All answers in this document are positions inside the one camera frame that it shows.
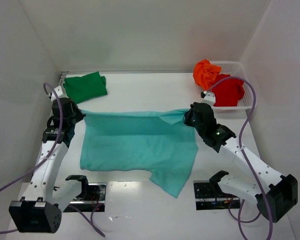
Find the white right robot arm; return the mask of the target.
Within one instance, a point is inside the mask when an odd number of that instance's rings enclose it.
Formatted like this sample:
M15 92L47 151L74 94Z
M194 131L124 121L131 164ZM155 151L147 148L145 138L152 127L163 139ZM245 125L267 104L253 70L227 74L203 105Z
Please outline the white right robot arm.
M193 127L208 147L251 178L247 182L220 170L209 179L212 192L216 196L232 194L255 204L263 217L277 223L298 203L297 179L271 168L240 143L232 130L217 123L212 109L216 102L213 92L203 91L201 98L201 102L191 104L185 113L184 124Z

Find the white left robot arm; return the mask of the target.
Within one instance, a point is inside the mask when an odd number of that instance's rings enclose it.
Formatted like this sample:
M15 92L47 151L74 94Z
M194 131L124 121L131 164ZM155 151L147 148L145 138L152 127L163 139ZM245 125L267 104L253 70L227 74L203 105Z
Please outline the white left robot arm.
M87 192L88 179L84 175L70 175L60 187L55 187L61 163L75 135L75 125L85 114L61 86L54 88L49 98L52 115L42 135L37 168L21 198L12 201L8 209L20 233L55 233L63 211L72 200Z

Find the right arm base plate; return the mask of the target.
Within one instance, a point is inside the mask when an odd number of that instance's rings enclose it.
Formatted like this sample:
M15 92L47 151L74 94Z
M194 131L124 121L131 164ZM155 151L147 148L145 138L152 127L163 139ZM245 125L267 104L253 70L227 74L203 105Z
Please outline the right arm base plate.
M194 181L193 188L197 211L223 210L229 206L234 209L239 209L241 206L239 198L235 195L220 193L216 196L207 180Z

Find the teal t shirt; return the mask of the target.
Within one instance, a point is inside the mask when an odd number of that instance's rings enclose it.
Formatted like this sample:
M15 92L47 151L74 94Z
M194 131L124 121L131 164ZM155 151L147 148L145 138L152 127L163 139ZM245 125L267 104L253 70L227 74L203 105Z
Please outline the teal t shirt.
M85 111L80 168L94 172L147 171L150 181L177 198L198 152L186 109L166 112Z

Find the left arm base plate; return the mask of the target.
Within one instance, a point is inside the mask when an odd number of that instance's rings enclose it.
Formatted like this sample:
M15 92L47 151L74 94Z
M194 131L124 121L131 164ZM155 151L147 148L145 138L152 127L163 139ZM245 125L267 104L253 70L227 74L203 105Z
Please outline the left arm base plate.
M69 206L64 210L65 213L72 213L75 207L83 213L91 213L95 208L95 212L105 211L106 201L106 183L89 183L85 196L76 197L70 202Z

